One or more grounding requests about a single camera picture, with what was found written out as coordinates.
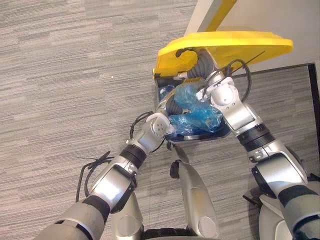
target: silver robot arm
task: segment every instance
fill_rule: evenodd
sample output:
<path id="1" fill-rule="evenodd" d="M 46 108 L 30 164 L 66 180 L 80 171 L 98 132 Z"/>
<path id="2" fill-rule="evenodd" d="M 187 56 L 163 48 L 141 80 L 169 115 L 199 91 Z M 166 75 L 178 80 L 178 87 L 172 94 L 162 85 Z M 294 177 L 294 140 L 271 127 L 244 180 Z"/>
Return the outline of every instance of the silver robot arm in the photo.
<path id="1" fill-rule="evenodd" d="M 136 188 L 135 176 L 147 154 L 172 131 L 162 113 L 149 116 L 142 130 L 97 176 L 90 195 L 71 206 L 35 240 L 99 240 L 110 213 L 120 211 Z"/>
<path id="2" fill-rule="evenodd" d="M 212 72 L 210 86 L 198 93 L 210 98 L 224 121 L 256 163 L 253 176 L 264 194 L 278 198 L 285 222 L 295 239 L 320 239 L 320 197 L 308 188 L 306 172 L 279 139 L 274 138 L 255 111 L 239 99 L 231 77 Z"/>

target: wire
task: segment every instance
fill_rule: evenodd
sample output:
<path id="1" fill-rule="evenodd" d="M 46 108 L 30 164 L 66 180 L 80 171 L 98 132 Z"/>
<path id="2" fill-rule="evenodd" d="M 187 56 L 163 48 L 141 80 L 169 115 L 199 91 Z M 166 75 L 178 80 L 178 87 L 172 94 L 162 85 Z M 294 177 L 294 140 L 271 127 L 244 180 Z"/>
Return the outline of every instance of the wire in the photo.
<path id="1" fill-rule="evenodd" d="M 245 73 L 246 73 L 246 77 L 247 77 L 247 80 L 248 80 L 248 84 L 247 84 L 247 88 L 241 98 L 241 101 L 244 102 L 247 100 L 249 94 L 250 94 L 250 91 L 251 91 L 251 86 L 252 86 L 252 77 L 251 77 L 251 72 L 250 72 L 250 69 L 247 65 L 247 63 L 245 61 L 243 61 L 242 59 L 235 59 L 235 60 L 232 60 L 231 62 L 229 62 L 226 66 L 220 68 L 220 69 L 217 69 L 216 72 L 212 75 L 212 76 L 208 76 L 207 79 L 206 79 L 206 82 L 205 82 L 205 86 L 204 86 L 204 89 L 203 89 L 203 93 L 202 93 L 202 99 L 204 98 L 206 92 L 207 92 L 207 89 L 208 89 L 208 86 L 209 86 L 209 82 L 210 82 L 210 79 L 215 77 L 219 72 L 221 71 L 224 71 L 226 70 L 226 77 L 217 81 L 216 83 L 214 83 L 215 86 L 217 86 L 218 84 L 220 84 L 223 80 L 225 80 L 227 77 L 231 77 L 232 74 L 239 70 L 240 68 L 237 68 L 236 70 L 232 71 L 232 64 L 234 63 L 241 63 L 242 66 L 240 68 L 244 68 L 245 69 Z"/>
<path id="2" fill-rule="evenodd" d="M 164 144 L 165 140 L 166 140 L 166 139 L 163 138 L 163 140 L 162 140 L 162 142 L 160 143 L 160 145 L 159 145 L 155 150 L 151 151 L 150 153 L 152 154 L 152 153 L 154 153 L 155 151 L 157 151 L 157 150 L 162 146 L 162 144 Z"/>
<path id="3" fill-rule="evenodd" d="M 135 125 L 137 123 L 139 123 L 141 120 L 149 117 L 152 114 L 154 114 L 153 111 L 147 111 L 147 112 L 144 112 L 144 113 L 142 113 L 142 114 L 140 114 L 139 116 L 136 117 L 136 119 L 134 120 L 134 122 L 130 126 L 129 139 L 132 139 L 134 137 Z M 162 146 L 162 144 L 164 144 L 164 142 L 165 142 L 165 138 L 163 138 L 163 140 L 160 143 L 160 145 L 155 150 L 151 151 L 150 153 L 152 154 L 155 151 L 157 151 Z"/>
<path id="4" fill-rule="evenodd" d="M 110 154 L 110 151 L 107 151 L 105 154 L 103 154 L 100 158 L 92 158 L 92 157 L 78 157 L 78 159 L 93 159 L 95 161 L 93 162 L 90 162 L 90 163 L 87 163 L 86 165 L 84 165 L 82 168 L 81 168 L 81 171 L 80 171 L 80 176 L 79 176 L 79 180 L 78 180 L 78 186 L 76 188 L 76 195 L 75 195 L 75 202 L 79 202 L 79 195 L 80 195 L 80 189 L 81 189 L 81 182 L 82 182 L 82 178 L 84 176 L 84 172 L 85 172 L 85 169 L 87 168 L 89 171 L 88 175 L 86 176 L 85 178 L 85 181 L 84 181 L 84 194 L 86 197 L 89 196 L 89 190 L 88 190 L 88 182 L 89 182 L 89 178 L 91 176 L 91 174 L 95 171 L 95 169 L 101 165 L 101 164 L 104 164 L 104 163 L 110 163 L 111 162 L 111 159 L 114 158 L 114 156 L 109 156 Z"/>
<path id="5" fill-rule="evenodd" d="M 134 120 L 134 122 L 130 126 L 129 139 L 132 139 L 134 137 L 135 125 L 137 123 L 139 123 L 141 120 L 149 117 L 152 114 L 154 114 L 153 111 L 147 111 L 147 112 L 144 112 L 136 117 L 136 119 Z"/>
<path id="6" fill-rule="evenodd" d="M 228 65 L 229 67 L 231 68 L 231 65 L 234 64 L 234 63 L 241 63 L 242 64 L 242 67 L 244 68 L 245 72 L 246 72 L 246 77 L 247 77 L 247 80 L 248 80 L 248 85 L 246 87 L 246 90 L 241 98 L 241 101 L 242 102 L 245 102 L 250 94 L 250 91 L 251 91 L 251 86 L 252 86 L 252 78 L 251 78 L 251 72 L 250 72 L 250 69 L 248 67 L 248 65 L 245 63 L 245 61 L 243 61 L 242 59 L 235 59 L 233 61 L 231 61 Z"/>

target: plastic bag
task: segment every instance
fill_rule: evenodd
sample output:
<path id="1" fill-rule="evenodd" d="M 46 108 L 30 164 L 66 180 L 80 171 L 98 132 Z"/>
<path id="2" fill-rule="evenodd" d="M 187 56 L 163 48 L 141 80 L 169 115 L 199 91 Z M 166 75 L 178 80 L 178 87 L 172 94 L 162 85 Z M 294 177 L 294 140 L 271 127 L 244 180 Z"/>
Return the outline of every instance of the plastic bag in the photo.
<path id="1" fill-rule="evenodd" d="M 182 84 L 175 88 L 174 100 L 179 107 L 188 109 L 186 114 L 170 115 L 174 135 L 200 135 L 219 129 L 222 113 L 208 102 L 200 102 L 196 93 L 198 83 Z"/>
<path id="2" fill-rule="evenodd" d="M 164 99 L 173 89 L 175 89 L 174 85 L 166 85 L 159 89 L 159 102 Z"/>

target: grey hose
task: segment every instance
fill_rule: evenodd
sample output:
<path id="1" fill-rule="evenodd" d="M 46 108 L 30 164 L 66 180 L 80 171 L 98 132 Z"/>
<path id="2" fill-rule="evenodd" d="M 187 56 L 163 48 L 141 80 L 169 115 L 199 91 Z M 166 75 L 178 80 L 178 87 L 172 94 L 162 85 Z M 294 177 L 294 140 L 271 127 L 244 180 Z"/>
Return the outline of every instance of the grey hose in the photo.
<path id="1" fill-rule="evenodd" d="M 197 63 L 187 72 L 187 77 L 189 79 L 194 79 L 202 77 L 204 79 L 212 73 L 214 70 L 215 63 L 211 55 L 205 49 L 201 49 L 198 52 L 198 61 Z"/>

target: yellow trash can lid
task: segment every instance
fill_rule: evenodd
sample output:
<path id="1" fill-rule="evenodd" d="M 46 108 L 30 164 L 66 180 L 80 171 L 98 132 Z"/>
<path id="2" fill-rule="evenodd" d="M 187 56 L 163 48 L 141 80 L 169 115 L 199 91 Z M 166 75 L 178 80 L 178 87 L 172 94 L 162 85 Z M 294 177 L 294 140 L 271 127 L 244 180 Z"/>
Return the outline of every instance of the yellow trash can lid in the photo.
<path id="1" fill-rule="evenodd" d="M 159 50 L 153 75 L 176 76 L 190 70 L 197 63 L 197 54 L 186 50 L 179 57 L 176 56 L 178 50 L 188 48 L 196 51 L 207 48 L 221 68 L 234 59 L 248 62 L 259 55 L 248 63 L 256 64 L 287 54 L 293 49 L 293 41 L 263 31 L 195 32 L 175 39 Z M 235 68 L 240 66 L 240 63 L 233 65 Z"/>

